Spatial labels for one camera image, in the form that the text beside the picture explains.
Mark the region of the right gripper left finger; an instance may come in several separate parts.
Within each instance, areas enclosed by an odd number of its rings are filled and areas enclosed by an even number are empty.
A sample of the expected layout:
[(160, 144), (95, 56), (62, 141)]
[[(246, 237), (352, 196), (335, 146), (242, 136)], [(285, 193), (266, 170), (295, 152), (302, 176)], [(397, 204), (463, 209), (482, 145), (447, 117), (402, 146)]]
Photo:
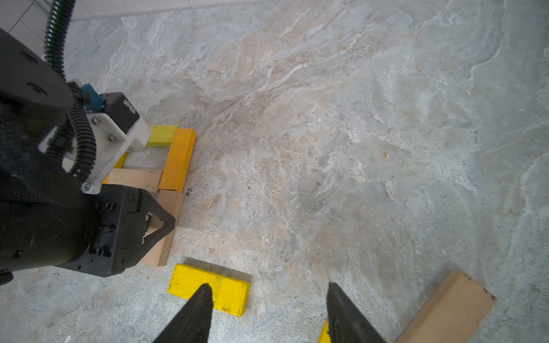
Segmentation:
[(154, 343), (208, 342), (213, 310), (212, 288), (202, 284)]

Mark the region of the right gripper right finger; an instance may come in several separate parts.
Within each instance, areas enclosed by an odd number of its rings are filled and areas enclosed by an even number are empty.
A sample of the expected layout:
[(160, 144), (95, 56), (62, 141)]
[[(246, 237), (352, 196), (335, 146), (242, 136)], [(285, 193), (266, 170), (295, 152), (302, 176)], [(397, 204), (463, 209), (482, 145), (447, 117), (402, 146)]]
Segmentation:
[(331, 342), (385, 343), (385, 340), (335, 282), (327, 290), (327, 333)]

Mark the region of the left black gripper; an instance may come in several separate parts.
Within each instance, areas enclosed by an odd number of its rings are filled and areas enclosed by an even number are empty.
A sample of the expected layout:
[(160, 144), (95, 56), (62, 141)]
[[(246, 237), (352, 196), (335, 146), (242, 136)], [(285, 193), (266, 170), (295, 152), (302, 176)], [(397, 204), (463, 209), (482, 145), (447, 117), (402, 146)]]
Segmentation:
[(108, 184), (94, 205), (98, 223), (83, 253), (61, 268), (98, 277), (121, 274), (175, 227), (175, 218), (146, 190)]

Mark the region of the amber orange block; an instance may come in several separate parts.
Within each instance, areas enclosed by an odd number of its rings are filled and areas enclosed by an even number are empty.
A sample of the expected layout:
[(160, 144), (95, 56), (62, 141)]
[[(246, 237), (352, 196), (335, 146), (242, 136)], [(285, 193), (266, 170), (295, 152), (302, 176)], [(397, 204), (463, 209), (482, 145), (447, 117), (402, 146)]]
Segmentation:
[(160, 180), (160, 190), (183, 192), (196, 139), (197, 133), (193, 129), (177, 130)]

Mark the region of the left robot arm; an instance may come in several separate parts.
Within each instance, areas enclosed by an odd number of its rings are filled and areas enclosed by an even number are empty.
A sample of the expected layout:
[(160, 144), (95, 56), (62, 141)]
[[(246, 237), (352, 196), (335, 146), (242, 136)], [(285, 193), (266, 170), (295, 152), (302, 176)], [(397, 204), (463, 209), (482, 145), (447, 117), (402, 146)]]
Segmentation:
[(2, 284), (47, 266), (121, 274), (175, 227), (153, 193), (105, 183), (152, 131), (123, 93), (66, 77), (74, 6), (52, 4), (42, 55), (1, 33)]

